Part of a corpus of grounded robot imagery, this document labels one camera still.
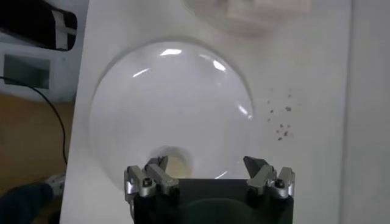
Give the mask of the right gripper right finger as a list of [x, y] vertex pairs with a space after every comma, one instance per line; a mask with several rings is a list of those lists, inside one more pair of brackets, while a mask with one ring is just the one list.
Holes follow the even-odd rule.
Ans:
[[250, 176], [246, 184], [257, 196], [267, 193], [278, 200], [294, 196], [295, 173], [292, 168], [283, 167], [277, 173], [264, 159], [245, 156], [243, 161]]

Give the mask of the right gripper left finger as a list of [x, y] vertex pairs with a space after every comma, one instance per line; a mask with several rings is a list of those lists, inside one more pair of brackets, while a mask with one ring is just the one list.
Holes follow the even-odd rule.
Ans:
[[141, 169], [129, 166], [124, 171], [125, 201], [131, 203], [136, 196], [150, 198], [157, 193], [176, 197], [179, 195], [179, 180], [169, 176], [165, 170], [168, 157], [160, 156], [150, 159]]

